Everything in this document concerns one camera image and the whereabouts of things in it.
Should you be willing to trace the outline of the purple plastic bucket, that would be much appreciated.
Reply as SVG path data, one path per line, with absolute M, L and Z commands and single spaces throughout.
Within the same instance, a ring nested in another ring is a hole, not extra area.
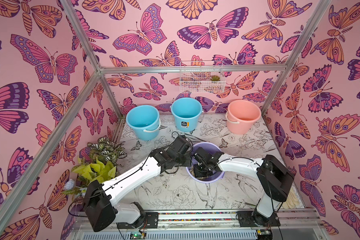
M 195 181 L 200 182 L 200 183 L 204 183 L 204 184 L 210 184 L 210 183 L 213 183 L 213 182 L 216 182 L 216 181 L 222 179 L 224 174 L 225 174 L 224 171 L 216 173 L 213 176 L 205 178 L 205 179 L 197 179 L 195 177 L 193 165 L 197 164 L 197 161 L 193 158 L 193 154 L 196 152 L 196 150 L 198 148 L 203 148 L 207 152 L 209 152 L 210 154 L 213 154 L 214 152 L 217 152 L 217 151 L 221 151 L 221 149 L 218 146 L 216 146 L 215 144 L 209 143 L 209 142 L 201 142 L 201 143 L 195 144 L 194 147 L 193 147 L 193 151 L 192 151 L 192 163 L 191 163 L 191 166 L 186 167 L 186 170 L 187 170 L 188 174 L 190 175 L 190 177 L 192 179 L 194 179 Z

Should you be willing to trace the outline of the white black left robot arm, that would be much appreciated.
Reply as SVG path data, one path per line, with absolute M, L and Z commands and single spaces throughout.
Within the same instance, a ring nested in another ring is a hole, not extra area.
M 191 164 L 193 143 L 180 135 L 164 147 L 152 150 L 140 164 L 115 177 L 100 183 L 91 182 L 86 191 L 83 210 L 94 232 L 100 232 L 111 224 L 127 224 L 139 228 L 146 222 L 146 212 L 133 202 L 123 204 L 121 200 L 145 181 L 155 178 L 173 167 Z

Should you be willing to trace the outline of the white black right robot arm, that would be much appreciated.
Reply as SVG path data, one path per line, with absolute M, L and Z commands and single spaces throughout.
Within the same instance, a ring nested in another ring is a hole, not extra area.
M 259 227 L 271 224 L 272 217 L 276 217 L 275 210 L 287 201 L 294 182 L 293 174 L 273 155 L 250 159 L 220 151 L 210 154 L 200 147 L 192 157 L 197 161 L 195 174 L 234 172 L 260 181 L 264 194 L 251 214 L 252 221 Z

